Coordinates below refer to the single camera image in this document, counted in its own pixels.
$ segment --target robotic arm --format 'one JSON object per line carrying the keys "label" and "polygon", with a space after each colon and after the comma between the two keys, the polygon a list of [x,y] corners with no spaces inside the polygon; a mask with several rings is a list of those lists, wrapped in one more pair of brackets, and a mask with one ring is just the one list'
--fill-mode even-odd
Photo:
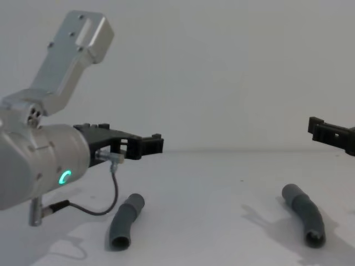
{"label": "robotic arm", "polygon": [[163,151],[161,135],[142,138],[100,125],[40,126],[68,103],[84,69],[104,59],[114,33],[100,13],[69,12],[48,45],[29,89],[0,103],[0,209],[32,200],[30,224],[44,217],[41,195],[81,178],[105,160],[138,160]]}

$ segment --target black plastic bracket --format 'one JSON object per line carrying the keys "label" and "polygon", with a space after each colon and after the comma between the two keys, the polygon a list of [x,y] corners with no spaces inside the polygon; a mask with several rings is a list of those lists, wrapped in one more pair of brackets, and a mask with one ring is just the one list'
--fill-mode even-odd
{"label": "black plastic bracket", "polygon": [[105,147],[110,147],[110,152],[124,154],[126,159],[139,160],[144,155],[160,154],[163,152],[164,139],[160,134],[152,137],[140,137],[130,133],[112,130],[109,124],[83,124],[75,125],[90,148],[90,167],[103,161],[97,160],[95,153]]}
{"label": "black plastic bracket", "polygon": [[355,156],[355,128],[346,128],[327,124],[324,120],[310,117],[308,132],[313,134],[313,140],[340,149]]}

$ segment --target curved gray pipe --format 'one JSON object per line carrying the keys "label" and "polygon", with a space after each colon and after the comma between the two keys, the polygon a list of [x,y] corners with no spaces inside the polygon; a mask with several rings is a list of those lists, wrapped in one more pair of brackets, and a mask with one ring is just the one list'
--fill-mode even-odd
{"label": "curved gray pipe", "polygon": [[144,198],[141,195],[132,194],[119,207],[109,232],[109,243],[113,249],[120,251],[130,246],[131,225],[140,214],[144,204]]}
{"label": "curved gray pipe", "polygon": [[326,242],[326,233],[323,218],[317,206],[294,184],[288,184],[282,189],[282,197],[302,220],[306,244],[311,248],[322,247]]}

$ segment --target green light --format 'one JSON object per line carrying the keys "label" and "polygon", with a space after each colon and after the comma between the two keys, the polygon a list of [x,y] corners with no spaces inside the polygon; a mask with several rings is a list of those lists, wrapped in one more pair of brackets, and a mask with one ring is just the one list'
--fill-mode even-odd
{"label": "green light", "polygon": [[62,173],[62,175],[60,176],[60,179],[59,179],[59,184],[60,185],[64,185],[67,180],[65,179],[67,176],[71,176],[72,175],[72,172],[71,170],[66,170],[64,173]]}

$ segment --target black cable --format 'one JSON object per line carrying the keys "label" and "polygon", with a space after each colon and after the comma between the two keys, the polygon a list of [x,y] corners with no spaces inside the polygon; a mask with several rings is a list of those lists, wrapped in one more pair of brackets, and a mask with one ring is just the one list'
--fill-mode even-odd
{"label": "black cable", "polygon": [[114,187],[115,187],[115,197],[113,199],[113,203],[111,204],[111,206],[107,210],[105,210],[103,212],[93,212],[93,211],[90,211],[89,209],[86,209],[86,208],[84,208],[84,207],[82,207],[80,205],[77,205],[77,204],[73,203],[73,202],[70,202],[69,206],[72,206],[72,207],[74,207],[76,209],[79,209],[79,210],[81,210],[81,211],[83,211],[83,212],[85,212],[87,214],[94,215],[94,216],[102,216],[102,215],[105,215],[105,214],[109,213],[110,211],[112,211],[113,208],[115,207],[116,203],[117,203],[119,189],[118,189],[118,184],[117,184],[115,173],[111,173],[111,176],[112,176],[113,184],[114,184]]}

